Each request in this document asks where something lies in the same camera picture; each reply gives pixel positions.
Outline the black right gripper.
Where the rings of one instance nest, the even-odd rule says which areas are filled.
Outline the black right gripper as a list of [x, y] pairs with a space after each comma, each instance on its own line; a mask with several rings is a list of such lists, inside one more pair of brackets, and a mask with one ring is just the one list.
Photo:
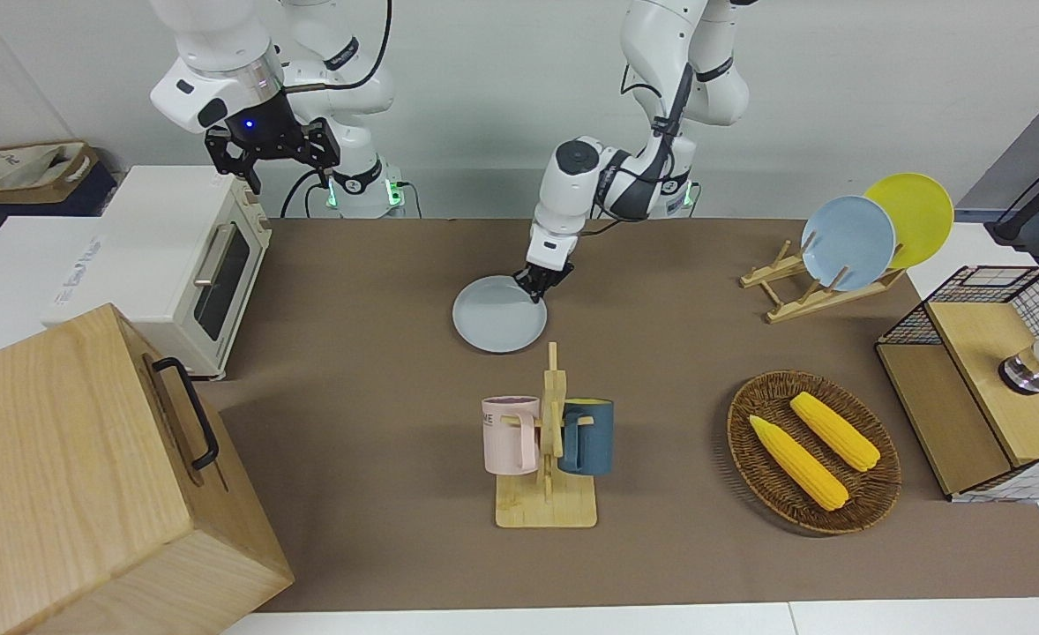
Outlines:
[[340, 164], [341, 149], [326, 120], [293, 122], [279, 130], [268, 122], [238, 120], [234, 126], [213, 126], [205, 135], [206, 151], [214, 168], [242, 176], [250, 192], [260, 196], [262, 184], [255, 171], [258, 161], [291, 160], [317, 170]]

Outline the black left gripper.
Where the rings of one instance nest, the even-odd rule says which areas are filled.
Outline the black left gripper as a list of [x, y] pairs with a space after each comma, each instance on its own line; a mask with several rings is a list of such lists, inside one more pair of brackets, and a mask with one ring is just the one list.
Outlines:
[[558, 286], [564, 277], [575, 269], [572, 262], [564, 262], [563, 268], [559, 270], [544, 268], [542, 265], [526, 264], [524, 276], [520, 276], [520, 289], [527, 294], [532, 302], [537, 305], [544, 301], [545, 294], [551, 287]]

